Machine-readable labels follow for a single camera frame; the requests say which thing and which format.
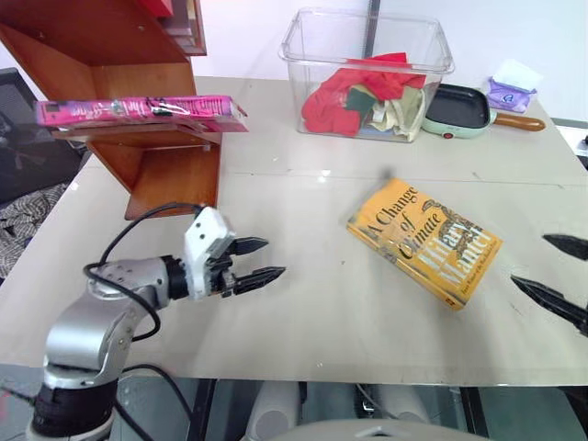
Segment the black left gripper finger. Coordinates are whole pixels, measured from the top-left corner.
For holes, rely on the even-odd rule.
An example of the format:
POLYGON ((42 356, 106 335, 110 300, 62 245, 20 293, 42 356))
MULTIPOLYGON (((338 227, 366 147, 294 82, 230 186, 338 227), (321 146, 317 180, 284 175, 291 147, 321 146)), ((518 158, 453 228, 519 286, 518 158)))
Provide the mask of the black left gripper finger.
POLYGON ((234 294, 260 289, 279 278, 286 268, 284 266, 267 266, 253 271, 250 275, 237 277, 234 280, 234 294))
POLYGON ((259 237, 236 238, 232 241, 232 254, 245 255, 251 254, 268 245, 268 241, 259 237))

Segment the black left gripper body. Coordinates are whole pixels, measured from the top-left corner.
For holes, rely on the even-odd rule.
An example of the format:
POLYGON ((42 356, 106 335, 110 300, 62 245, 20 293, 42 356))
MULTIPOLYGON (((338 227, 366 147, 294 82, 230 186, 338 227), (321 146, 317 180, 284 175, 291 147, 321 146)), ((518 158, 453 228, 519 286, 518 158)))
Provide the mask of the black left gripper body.
POLYGON ((231 272, 232 255, 235 254, 235 240, 229 242, 224 252, 218 257, 210 257, 206 262, 207 281, 210 294, 219 294, 226 298, 232 295, 235 275, 231 272))

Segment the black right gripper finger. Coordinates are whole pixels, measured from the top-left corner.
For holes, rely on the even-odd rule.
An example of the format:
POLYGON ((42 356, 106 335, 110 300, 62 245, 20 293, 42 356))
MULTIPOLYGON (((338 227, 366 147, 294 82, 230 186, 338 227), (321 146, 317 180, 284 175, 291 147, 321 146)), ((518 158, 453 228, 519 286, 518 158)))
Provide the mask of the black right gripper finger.
POLYGON ((565 254, 580 260, 588 259, 588 241, 568 234, 544 234, 543 239, 565 254))
POLYGON ((557 290, 539 282, 511 275, 514 284, 532 301, 547 311, 571 323, 583 336, 587 336, 587 308, 571 303, 557 290))

